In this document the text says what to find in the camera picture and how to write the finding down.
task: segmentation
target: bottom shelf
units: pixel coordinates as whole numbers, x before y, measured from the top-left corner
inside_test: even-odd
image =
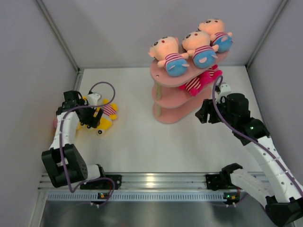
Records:
[[[165,124],[176,123],[180,121],[182,118],[184,118],[185,116],[187,116],[189,113],[191,113],[193,110],[201,107],[203,100],[210,98],[211,92],[212,92],[211,88],[208,87],[203,91],[201,91],[201,93],[198,94],[196,97],[190,99],[187,103],[174,109],[167,109],[161,107],[160,117],[156,116],[156,104],[154,103],[152,107],[153,115],[161,123],[165,123]]]

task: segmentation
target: shelf tier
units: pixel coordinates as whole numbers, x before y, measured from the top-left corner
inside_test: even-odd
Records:
[[[227,55],[228,55],[228,51],[224,52],[224,53],[217,53],[218,58],[217,58],[215,64],[218,64],[219,62],[224,60]],[[186,82],[190,81],[192,78],[200,75],[201,73],[203,73],[204,71],[206,71],[208,69],[208,68],[205,68],[205,69],[197,68],[193,63],[192,58],[189,58],[187,60],[187,62],[189,63],[189,67],[188,67],[187,71],[182,76],[171,77],[167,74],[167,72],[164,68],[158,67],[157,62],[158,62],[157,60],[154,60],[151,63],[151,67],[150,67],[151,77],[153,78],[153,80],[156,83],[158,83],[164,87],[181,86],[181,85],[185,84]]]
[[[208,87],[211,87],[213,83],[206,85],[201,92],[203,92]],[[161,87],[161,100],[156,100],[156,89],[155,86],[152,87],[152,98],[159,106],[172,109],[182,106],[184,103],[192,98],[186,90],[180,90],[178,87]]]
[[[180,121],[182,118],[190,114],[193,110],[201,107],[203,100],[211,96],[211,88],[207,87],[201,91],[195,98],[190,99],[188,102],[179,106],[178,108],[161,108],[161,114],[156,116],[156,103],[152,107],[152,112],[157,121],[165,124],[173,124]]]

